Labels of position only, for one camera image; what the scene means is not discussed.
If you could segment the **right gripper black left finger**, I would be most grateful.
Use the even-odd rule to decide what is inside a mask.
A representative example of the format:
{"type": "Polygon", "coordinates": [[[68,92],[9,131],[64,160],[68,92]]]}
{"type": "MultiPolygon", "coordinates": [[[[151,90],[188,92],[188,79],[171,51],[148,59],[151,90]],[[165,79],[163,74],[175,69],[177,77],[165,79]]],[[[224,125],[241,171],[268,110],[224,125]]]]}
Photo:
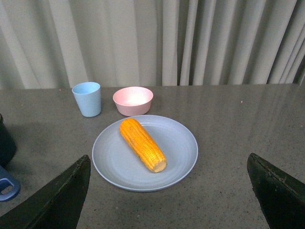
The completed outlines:
{"type": "Polygon", "coordinates": [[[24,202],[1,216],[2,229],[74,229],[77,227],[91,176],[88,155],[24,202]]]}

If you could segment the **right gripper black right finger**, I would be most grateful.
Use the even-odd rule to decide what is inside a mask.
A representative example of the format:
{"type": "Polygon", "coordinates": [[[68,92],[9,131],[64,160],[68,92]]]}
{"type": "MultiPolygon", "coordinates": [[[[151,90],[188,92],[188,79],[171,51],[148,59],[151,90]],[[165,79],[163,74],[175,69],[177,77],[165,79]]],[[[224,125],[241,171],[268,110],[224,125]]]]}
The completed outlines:
{"type": "Polygon", "coordinates": [[[254,153],[247,171],[269,228],[303,229],[305,184],[254,153]]]}

